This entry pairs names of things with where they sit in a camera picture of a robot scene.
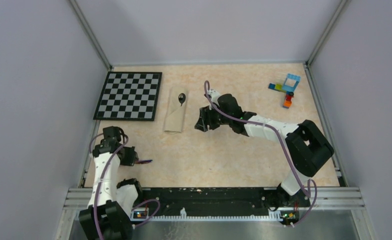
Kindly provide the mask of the iridescent rainbow knife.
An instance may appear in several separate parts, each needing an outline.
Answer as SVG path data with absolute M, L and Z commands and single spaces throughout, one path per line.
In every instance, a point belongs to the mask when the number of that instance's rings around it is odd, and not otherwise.
M 135 162 L 135 164 L 136 165 L 144 165 L 144 164 L 148 164 L 148 163 L 151 163 L 153 160 L 152 159 L 149 159 L 149 160 L 138 160 L 138 161 L 136 161 Z

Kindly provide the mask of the beige cloth napkin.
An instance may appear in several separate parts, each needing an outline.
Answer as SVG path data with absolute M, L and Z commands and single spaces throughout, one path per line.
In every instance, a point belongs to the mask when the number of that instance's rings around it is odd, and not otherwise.
M 186 94 L 186 101 L 183 106 L 180 106 L 178 101 L 178 95 L 180 93 Z M 188 95 L 188 90 L 184 87 L 174 86 L 171 88 L 168 98 L 167 113 L 163 126 L 164 132 L 168 134 L 177 134 L 183 131 Z

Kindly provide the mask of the black spoon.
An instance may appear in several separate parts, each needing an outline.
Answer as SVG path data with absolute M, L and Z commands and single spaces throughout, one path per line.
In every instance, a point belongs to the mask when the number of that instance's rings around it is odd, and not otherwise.
M 180 106 L 182 107 L 183 104 L 184 104 L 185 101 L 186 101 L 186 94 L 185 94 L 185 93 L 180 93 L 180 94 L 178 95 L 178 101 L 179 101 L 179 103 L 180 103 Z

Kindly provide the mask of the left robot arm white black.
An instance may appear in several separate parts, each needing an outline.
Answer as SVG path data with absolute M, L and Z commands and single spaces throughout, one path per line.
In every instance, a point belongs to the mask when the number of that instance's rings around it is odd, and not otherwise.
M 103 129 L 103 139 L 91 156 L 95 164 L 94 183 L 87 208 L 80 211 L 79 223 L 89 240 L 128 240 L 132 238 L 132 207 L 144 200 L 135 179 L 118 181 L 120 166 L 132 167 L 138 161 L 134 147 L 126 147 L 128 137 L 116 126 Z

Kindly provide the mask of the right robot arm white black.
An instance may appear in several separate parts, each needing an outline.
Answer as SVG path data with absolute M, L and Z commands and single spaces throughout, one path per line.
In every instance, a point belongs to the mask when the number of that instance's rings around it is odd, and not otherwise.
M 229 126 L 236 134 L 257 137 L 281 145 L 290 166 L 287 177 L 277 187 L 277 200 L 290 206 L 297 193 L 333 156 L 334 148 L 311 120 L 290 124 L 243 111 L 231 94 L 209 90 L 204 95 L 209 105 L 200 108 L 195 129 L 202 132 Z

